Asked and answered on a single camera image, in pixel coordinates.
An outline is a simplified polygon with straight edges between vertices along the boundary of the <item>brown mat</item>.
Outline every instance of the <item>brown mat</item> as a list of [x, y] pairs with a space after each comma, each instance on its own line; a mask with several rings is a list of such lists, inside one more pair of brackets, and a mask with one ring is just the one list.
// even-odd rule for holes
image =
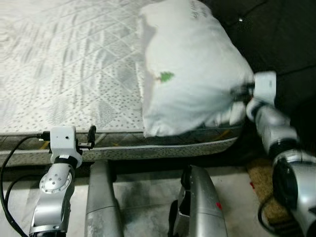
[[[273, 193], [272, 163], [265, 158], [253, 160], [247, 165], [247, 170], [255, 192], [260, 202], [263, 202]], [[265, 207], [264, 214], [271, 226], [283, 236], [300, 237], [301, 230], [297, 222], [275, 199]]]

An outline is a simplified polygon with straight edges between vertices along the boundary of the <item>cable connector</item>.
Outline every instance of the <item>cable connector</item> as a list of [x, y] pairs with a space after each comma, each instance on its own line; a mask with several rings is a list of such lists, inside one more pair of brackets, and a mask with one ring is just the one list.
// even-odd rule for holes
[[42, 141], [50, 141], [50, 132], [44, 131], [43, 133], [37, 134], [37, 138], [39, 138]]

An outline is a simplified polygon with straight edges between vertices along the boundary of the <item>black cable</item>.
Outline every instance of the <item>black cable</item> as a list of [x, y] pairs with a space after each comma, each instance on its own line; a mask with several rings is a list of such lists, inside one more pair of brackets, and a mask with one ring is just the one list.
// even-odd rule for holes
[[27, 174], [27, 175], [23, 175], [23, 176], [21, 176], [21, 177], [19, 177], [19, 178], [17, 178], [16, 180], [14, 180], [11, 184], [10, 184], [10, 186], [8, 187], [8, 189], [6, 190], [6, 193], [5, 193], [5, 202], [6, 202], [6, 205], [8, 205], [8, 203], [9, 203], [9, 197], [10, 197], [10, 193], [11, 193], [11, 190], [12, 190], [12, 188], [13, 188], [13, 186], [17, 183], [17, 182], [19, 182], [20, 180], [22, 180], [22, 179], [25, 179], [25, 178], [32, 178], [32, 177], [42, 177], [42, 175], [39, 175], [39, 174]]
[[273, 227], [270, 227], [268, 224], [264, 223], [263, 219], [262, 219], [262, 212], [263, 209], [266, 207], [266, 205], [272, 200], [273, 198], [273, 194], [269, 195], [265, 200], [263, 200], [263, 202], [260, 204], [259, 209], [258, 209], [258, 221], [261, 224], [261, 226], [270, 234], [274, 235], [274, 236], [280, 236], [276, 230]]
[[15, 152], [16, 149], [18, 149], [18, 147], [26, 140], [30, 139], [30, 138], [37, 138], [37, 136], [28, 136], [23, 138], [16, 146], [15, 148], [10, 152], [10, 154], [6, 157], [5, 161], [3, 162], [2, 168], [1, 168], [1, 172], [0, 172], [0, 200], [1, 200], [1, 205], [3, 208], [3, 211], [5, 213], [5, 217], [8, 220], [9, 224], [12, 226], [12, 228], [19, 233], [22, 237], [28, 237], [23, 230], [21, 229], [21, 227], [16, 223], [16, 221], [14, 220], [14, 218], [12, 217], [11, 213], [8, 210], [7, 207], [7, 203], [4, 199], [4, 194], [3, 194], [3, 173], [4, 173], [4, 168], [6, 166], [6, 164], [9, 162], [11, 156], [13, 155], [13, 153]]

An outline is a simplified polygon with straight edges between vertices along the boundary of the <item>bed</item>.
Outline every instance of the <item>bed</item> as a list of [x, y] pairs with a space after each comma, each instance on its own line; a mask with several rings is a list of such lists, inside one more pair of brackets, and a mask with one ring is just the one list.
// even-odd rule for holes
[[[152, 0], [2, 1], [0, 164], [21, 137], [74, 125], [78, 139], [97, 127], [92, 161], [208, 155], [224, 151], [240, 126], [143, 136], [144, 61], [139, 9]], [[9, 165], [49, 163], [47, 143], [30, 141]]]

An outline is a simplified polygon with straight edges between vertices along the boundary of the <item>red mark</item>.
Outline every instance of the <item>red mark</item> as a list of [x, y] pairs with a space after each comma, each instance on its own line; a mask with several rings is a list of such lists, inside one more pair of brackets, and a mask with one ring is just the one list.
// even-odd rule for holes
[[253, 185], [252, 182], [250, 182], [250, 185], [251, 185], [252, 189], [255, 189], [255, 186]]
[[216, 205], [217, 205], [217, 207], [218, 207], [219, 209], [223, 210], [223, 209], [222, 209], [222, 205], [221, 205], [219, 202], [217, 202]]

